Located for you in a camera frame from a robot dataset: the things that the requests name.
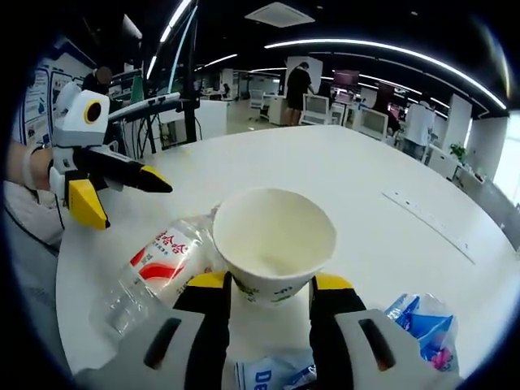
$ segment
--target white paper cup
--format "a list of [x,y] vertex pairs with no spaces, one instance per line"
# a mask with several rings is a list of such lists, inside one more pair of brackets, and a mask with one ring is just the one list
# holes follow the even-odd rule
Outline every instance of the white paper cup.
[[300,291],[336,245],[336,230],[323,210],[276,188],[225,200],[214,217],[213,237],[245,298],[263,306],[277,306]]

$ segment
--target robotic hand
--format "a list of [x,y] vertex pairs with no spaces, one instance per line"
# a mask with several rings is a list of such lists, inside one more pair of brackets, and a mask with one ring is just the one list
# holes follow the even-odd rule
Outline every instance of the robotic hand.
[[[199,275],[173,309],[161,305],[98,370],[76,375],[85,388],[222,388],[229,345],[232,276]],[[380,310],[366,310],[344,279],[318,274],[310,281],[310,346],[320,390],[454,389],[462,381],[437,371],[418,342]],[[267,383],[258,388],[268,388]]]
[[152,167],[116,153],[103,145],[110,99],[65,85],[56,100],[59,118],[52,140],[50,189],[80,223],[104,230],[110,226],[97,191],[124,185],[146,192],[170,193],[172,187]]

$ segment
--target black ceiling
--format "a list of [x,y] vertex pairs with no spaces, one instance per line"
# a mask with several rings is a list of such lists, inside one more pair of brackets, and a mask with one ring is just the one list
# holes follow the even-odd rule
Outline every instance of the black ceiling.
[[[322,44],[264,49],[265,45],[271,43],[295,39],[362,39],[399,46],[439,59],[476,79],[491,90],[508,108],[520,106],[517,98],[518,91],[513,88],[509,94],[506,92],[506,83],[499,71],[503,68],[501,51],[496,44],[500,43],[512,73],[516,74],[520,64],[518,34],[514,31],[514,25],[505,23],[505,20],[508,19],[507,9],[495,2],[493,7],[489,7],[489,3],[486,3],[488,8],[482,10],[474,6],[469,8],[462,2],[456,2],[457,9],[455,10],[453,9],[455,2],[444,5],[441,4],[442,2],[430,2],[430,6],[411,6],[400,5],[396,2],[379,5],[376,2],[285,0],[282,2],[309,15],[316,22],[289,28],[277,28],[244,18],[250,12],[272,2],[272,0],[249,0],[247,2],[199,0],[197,63],[205,64],[237,53],[239,55],[236,58],[215,64],[207,69],[218,70],[220,67],[232,67],[249,70],[283,67],[288,55],[312,53],[311,56],[323,60],[324,76],[332,76],[333,69],[357,69],[362,74],[390,80],[412,89],[428,90],[435,98],[449,103],[449,98],[455,90],[437,80],[441,79],[469,95],[466,96],[466,99],[474,104],[474,114],[479,115],[485,111],[471,98],[489,110],[489,115],[504,114],[504,111],[498,110],[496,103],[488,96],[460,77],[409,55],[357,45]],[[134,2],[133,4],[129,4],[130,2],[118,3],[114,8],[114,14],[124,12],[130,17],[142,31],[149,52],[153,54],[158,49],[159,38],[180,1],[155,0]],[[114,16],[105,19],[114,20]],[[489,44],[489,40],[486,39],[487,28],[492,32],[492,44]],[[113,31],[112,28],[112,32],[105,33],[105,36],[108,36],[105,39],[107,42],[110,41],[108,42],[110,45],[114,45],[114,39],[110,39],[110,35],[114,34]],[[176,45],[178,45],[178,39],[171,39],[160,48],[157,69],[172,65]],[[115,50],[116,53],[121,51],[121,47]],[[104,49],[102,52],[110,52],[110,49]],[[345,53],[361,54],[372,58],[345,55]],[[374,83],[373,80],[363,80],[363,82]],[[514,79],[510,79],[509,83],[515,86]]]

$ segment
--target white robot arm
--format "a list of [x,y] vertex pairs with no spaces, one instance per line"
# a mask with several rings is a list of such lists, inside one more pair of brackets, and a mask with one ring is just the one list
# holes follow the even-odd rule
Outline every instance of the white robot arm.
[[73,218],[97,229],[110,226],[97,190],[111,184],[146,192],[169,193],[172,187],[152,167],[112,151],[103,145],[110,99],[81,91],[71,82],[56,100],[58,118],[52,137],[53,166],[50,189],[71,211]]

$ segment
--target white round table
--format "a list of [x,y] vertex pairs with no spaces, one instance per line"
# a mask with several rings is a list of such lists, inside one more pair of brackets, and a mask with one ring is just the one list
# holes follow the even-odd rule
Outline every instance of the white round table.
[[[65,231],[56,303],[73,373],[114,356],[90,311],[133,254],[172,219],[208,213],[252,187],[294,191],[327,212],[338,240],[325,271],[353,283],[367,307],[385,309],[402,293],[445,301],[457,316],[461,375],[479,365],[508,325],[520,286],[511,244],[463,192],[382,142],[340,126],[279,128],[197,142],[147,163],[171,181],[174,193],[104,190],[111,227],[96,232],[71,223]],[[383,191],[399,192],[434,215],[470,246],[474,263]],[[254,309],[233,296],[228,357],[308,348],[307,293],[279,310]]]

